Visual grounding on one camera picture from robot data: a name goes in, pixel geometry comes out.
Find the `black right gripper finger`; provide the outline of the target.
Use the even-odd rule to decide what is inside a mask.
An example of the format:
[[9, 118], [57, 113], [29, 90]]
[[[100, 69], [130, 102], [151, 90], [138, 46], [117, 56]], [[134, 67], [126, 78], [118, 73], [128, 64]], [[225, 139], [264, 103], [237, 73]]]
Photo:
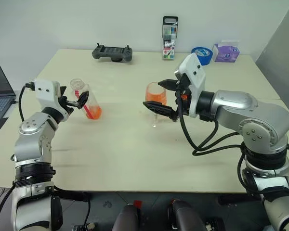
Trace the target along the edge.
[[158, 82], [158, 85], [170, 91], [177, 91], [179, 89], [179, 81], [174, 79], [165, 79]]
[[160, 102], [145, 101], [143, 105], [153, 113], [168, 117], [173, 122], [176, 122], [179, 118], [178, 110], [174, 111], [170, 106], [163, 105]]

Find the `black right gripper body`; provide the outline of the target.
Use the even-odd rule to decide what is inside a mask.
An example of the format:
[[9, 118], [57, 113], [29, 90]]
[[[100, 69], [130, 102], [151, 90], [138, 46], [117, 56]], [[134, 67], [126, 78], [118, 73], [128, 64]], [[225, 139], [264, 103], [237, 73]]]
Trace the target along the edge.
[[181, 77], [176, 84], [177, 90], [180, 90], [180, 99], [182, 102], [183, 115], [189, 115], [191, 104], [191, 90], [189, 89], [190, 80], [188, 77]]

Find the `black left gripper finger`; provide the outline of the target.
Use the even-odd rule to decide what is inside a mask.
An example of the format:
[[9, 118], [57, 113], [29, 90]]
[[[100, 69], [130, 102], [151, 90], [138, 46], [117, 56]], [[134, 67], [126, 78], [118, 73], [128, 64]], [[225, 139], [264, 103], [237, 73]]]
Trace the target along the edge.
[[71, 107], [76, 107], [78, 109], [83, 108], [89, 98], [89, 92], [88, 91], [79, 92], [78, 90], [76, 90], [74, 91], [74, 94], [77, 100], [76, 101], [66, 100], [66, 105], [71, 106]]

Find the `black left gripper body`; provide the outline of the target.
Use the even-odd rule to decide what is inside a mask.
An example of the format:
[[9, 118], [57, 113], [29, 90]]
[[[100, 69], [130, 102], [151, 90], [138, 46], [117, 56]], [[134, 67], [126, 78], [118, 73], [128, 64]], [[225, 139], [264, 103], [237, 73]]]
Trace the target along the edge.
[[73, 113], [74, 109], [69, 107], [69, 101], [66, 96], [61, 96], [58, 98], [58, 102], [60, 106], [70, 115]]

